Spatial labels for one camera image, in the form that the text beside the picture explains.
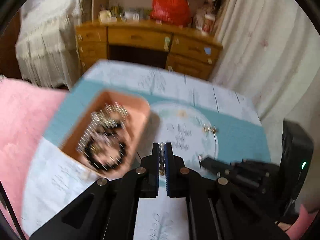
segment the blue sticker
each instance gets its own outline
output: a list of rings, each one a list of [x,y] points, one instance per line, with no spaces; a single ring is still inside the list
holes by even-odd
[[[204,52],[205,52],[206,55],[211,55],[211,48],[204,47]]]

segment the pink blanket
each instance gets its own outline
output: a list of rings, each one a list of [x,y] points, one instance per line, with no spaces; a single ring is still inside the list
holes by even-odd
[[[0,80],[0,180],[20,222],[23,190],[33,155],[67,92]],[[13,226],[6,210],[1,210]]]

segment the curtain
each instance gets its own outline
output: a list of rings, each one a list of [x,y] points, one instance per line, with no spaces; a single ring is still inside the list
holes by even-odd
[[[230,0],[217,39],[212,82],[251,98],[279,164],[283,119],[319,69],[319,34],[294,0]]]

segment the red plastic bag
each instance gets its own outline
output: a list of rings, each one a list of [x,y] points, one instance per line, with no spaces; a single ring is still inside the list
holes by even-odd
[[[191,13],[186,0],[153,0],[150,18],[186,27]]]

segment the blue and white tablecloth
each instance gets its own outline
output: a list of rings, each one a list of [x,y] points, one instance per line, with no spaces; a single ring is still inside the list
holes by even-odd
[[[199,154],[227,163],[243,158],[270,161],[264,130],[247,98],[183,74],[101,60],[66,97],[38,146],[23,199],[22,227],[27,234],[97,179],[60,152],[59,146],[94,97],[105,89],[139,95],[149,102],[151,116],[138,146],[141,157],[150,154],[153,142],[169,141],[187,167],[209,178],[213,177],[198,165]],[[202,132],[204,123],[216,126],[216,137]],[[159,197],[139,201],[134,239],[188,239],[185,199],[168,198],[164,178],[159,185]]]

